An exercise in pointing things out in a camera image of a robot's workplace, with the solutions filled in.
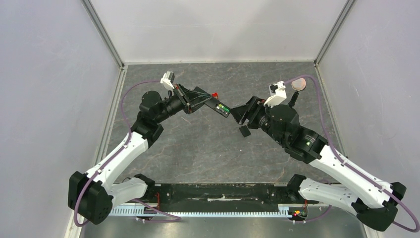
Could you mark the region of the green battery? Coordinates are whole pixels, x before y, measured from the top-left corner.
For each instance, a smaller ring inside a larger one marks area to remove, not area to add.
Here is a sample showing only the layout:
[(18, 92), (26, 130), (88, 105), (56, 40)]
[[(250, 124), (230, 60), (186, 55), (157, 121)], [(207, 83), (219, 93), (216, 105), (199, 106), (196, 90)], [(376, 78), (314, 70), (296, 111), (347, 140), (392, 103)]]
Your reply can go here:
[(229, 112), (229, 109), (228, 109), (227, 107), (225, 107), (224, 105), (222, 105), (222, 104), (218, 104), (218, 107), (219, 107), (221, 110), (224, 110), (224, 111), (226, 111), (226, 112)]

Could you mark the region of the black remote battery cover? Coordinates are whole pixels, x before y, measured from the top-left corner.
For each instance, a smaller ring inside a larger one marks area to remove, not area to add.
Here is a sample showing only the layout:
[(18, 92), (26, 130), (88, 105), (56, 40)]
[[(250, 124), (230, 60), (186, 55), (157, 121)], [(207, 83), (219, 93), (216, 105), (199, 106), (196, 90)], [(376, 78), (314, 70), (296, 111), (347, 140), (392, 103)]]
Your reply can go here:
[(248, 136), (251, 135), (251, 132), (250, 132), (250, 130), (248, 129), (247, 126), (241, 126), (241, 127), (239, 127), (239, 131), (241, 132), (241, 134), (242, 134), (243, 137), (248, 137)]

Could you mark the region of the black remote control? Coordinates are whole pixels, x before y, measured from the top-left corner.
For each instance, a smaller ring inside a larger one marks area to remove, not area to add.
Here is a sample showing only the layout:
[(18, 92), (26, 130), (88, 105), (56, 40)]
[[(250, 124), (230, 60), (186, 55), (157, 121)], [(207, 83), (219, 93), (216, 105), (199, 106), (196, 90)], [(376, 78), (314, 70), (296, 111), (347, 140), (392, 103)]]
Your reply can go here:
[[(227, 117), (230, 115), (230, 108), (229, 108), (227, 105), (225, 105), (225, 104), (223, 104), (222, 102), (220, 102), (220, 101), (219, 101), (218, 99), (216, 99), (216, 98), (211, 97), (211, 98), (207, 99), (207, 100), (204, 102), (204, 104), (205, 104), (206, 106), (208, 106), (209, 108), (211, 108), (212, 110), (214, 110), (215, 112), (217, 112), (218, 114), (222, 115), (222, 116), (223, 116), (223, 117), (225, 117), (225, 118), (227, 118)], [(224, 111), (224, 110), (221, 110), (221, 109), (218, 107), (218, 104), (222, 104), (222, 105), (224, 105), (225, 107), (227, 107), (227, 108), (229, 109), (229, 112), (226, 112), (226, 111)]]

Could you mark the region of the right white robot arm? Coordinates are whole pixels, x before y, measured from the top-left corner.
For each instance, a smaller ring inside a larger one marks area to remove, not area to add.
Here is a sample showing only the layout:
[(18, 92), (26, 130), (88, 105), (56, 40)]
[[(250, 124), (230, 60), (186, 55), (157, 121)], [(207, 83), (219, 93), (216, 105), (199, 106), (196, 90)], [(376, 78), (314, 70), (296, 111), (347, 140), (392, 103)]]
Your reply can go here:
[(364, 225), (383, 232), (394, 222), (397, 202), (406, 187), (399, 182), (383, 181), (354, 164), (333, 149), (326, 138), (303, 127), (299, 115), (290, 105), (274, 107), (252, 97), (246, 104), (232, 108), (231, 115), (240, 125), (243, 136), (251, 129), (261, 129), (292, 158), (317, 168), (342, 184), (333, 187), (305, 176), (294, 175), (286, 188), (292, 202), (314, 200), (341, 208), (355, 215)]

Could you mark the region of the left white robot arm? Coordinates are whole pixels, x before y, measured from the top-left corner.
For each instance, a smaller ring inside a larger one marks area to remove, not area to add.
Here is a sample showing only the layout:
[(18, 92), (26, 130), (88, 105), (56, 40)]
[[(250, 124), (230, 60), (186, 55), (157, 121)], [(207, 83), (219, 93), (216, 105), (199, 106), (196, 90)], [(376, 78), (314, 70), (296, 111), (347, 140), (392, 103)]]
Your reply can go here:
[(206, 105), (226, 117), (230, 109), (216, 94), (199, 87), (193, 90), (181, 84), (165, 83), (167, 97), (157, 91), (146, 92), (141, 99), (137, 119), (128, 125), (123, 140), (104, 159), (81, 173), (75, 171), (69, 178), (68, 207), (74, 211), (73, 222), (82, 227), (87, 223), (98, 225), (112, 209), (129, 201), (151, 202), (156, 190), (153, 180), (136, 175), (126, 182), (115, 183), (119, 175), (141, 154), (150, 149), (163, 132), (161, 122), (180, 111), (192, 114)]

